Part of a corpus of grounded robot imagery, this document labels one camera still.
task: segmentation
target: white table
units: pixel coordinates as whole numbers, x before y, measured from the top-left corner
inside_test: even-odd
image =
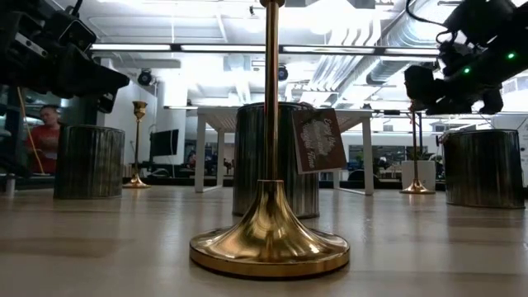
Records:
[[[238,107],[199,107],[198,126],[196,131],[196,173],[195,192],[204,193],[222,187],[224,183],[224,146],[225,134],[234,133],[237,127]],[[349,191],[362,195],[374,193],[374,168],[372,164],[372,137],[370,131],[370,119],[372,111],[336,110],[337,121],[341,133],[352,127],[363,124],[363,160],[365,164],[365,191],[354,191],[340,187],[341,181],[338,169],[334,172],[334,189]],[[209,124],[218,133],[218,164],[217,164],[217,186],[204,188],[205,169],[205,127]]]

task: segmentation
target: monitor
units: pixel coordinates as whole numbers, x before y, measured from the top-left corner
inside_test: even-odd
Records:
[[[177,154],[178,129],[150,134],[150,157]]]

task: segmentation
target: planter box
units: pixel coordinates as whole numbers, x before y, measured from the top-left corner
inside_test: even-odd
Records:
[[[435,161],[418,161],[418,178],[431,191],[436,188]],[[411,186],[414,179],[414,161],[402,162],[402,188]]]

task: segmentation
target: wooden floor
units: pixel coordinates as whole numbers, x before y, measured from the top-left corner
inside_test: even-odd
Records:
[[[188,260],[200,231],[231,225],[232,189],[125,191],[120,200],[0,199],[0,296],[528,296],[524,210],[447,206],[436,196],[321,191],[321,217],[346,238],[351,264],[313,280],[257,282]]]

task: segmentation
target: red shirt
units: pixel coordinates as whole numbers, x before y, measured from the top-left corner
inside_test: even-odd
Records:
[[[46,125],[41,125],[31,130],[31,137],[35,143],[35,148],[45,173],[55,173],[59,135],[60,129],[53,129]],[[30,152],[33,152],[29,136],[26,140],[26,147]],[[40,166],[35,155],[31,153],[30,156],[31,171],[40,173]]]

